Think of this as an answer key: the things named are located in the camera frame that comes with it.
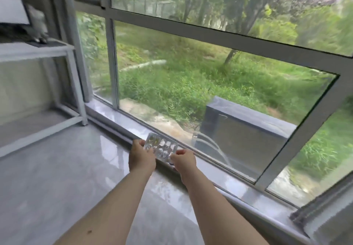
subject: forearm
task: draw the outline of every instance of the forearm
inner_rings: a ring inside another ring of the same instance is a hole
[[[182,178],[206,245],[268,245],[199,169]]]
[[[130,172],[54,245],[123,245],[152,172]]]

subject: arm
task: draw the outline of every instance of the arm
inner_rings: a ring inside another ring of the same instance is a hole
[[[129,154],[130,173],[54,245],[124,245],[142,193],[156,168],[144,140],[134,140]]]
[[[219,193],[196,167],[191,150],[178,150],[171,156],[183,184],[206,245],[268,245],[256,229]]]

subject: person's left hand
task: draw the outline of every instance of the person's left hand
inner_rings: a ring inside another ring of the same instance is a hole
[[[153,149],[148,151],[143,149],[145,140],[133,140],[132,148],[129,153],[129,169],[130,172],[135,169],[147,170],[151,173],[156,168],[156,157],[153,153]]]

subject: medicine blister pack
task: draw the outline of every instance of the medicine blister pack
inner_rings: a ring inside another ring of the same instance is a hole
[[[150,133],[147,137],[144,149],[152,148],[155,156],[163,162],[170,163],[170,155],[178,149],[178,143],[162,137],[155,133]]]

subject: hand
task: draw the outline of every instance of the hand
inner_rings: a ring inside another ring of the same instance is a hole
[[[196,158],[190,149],[180,149],[170,156],[175,169],[180,173],[181,179],[189,172],[197,170]]]
[[[153,153],[153,149],[148,151],[143,149],[145,145],[145,140],[133,140],[132,148],[129,153],[129,169],[130,172],[138,170],[150,171],[151,174],[156,168],[156,157]]]

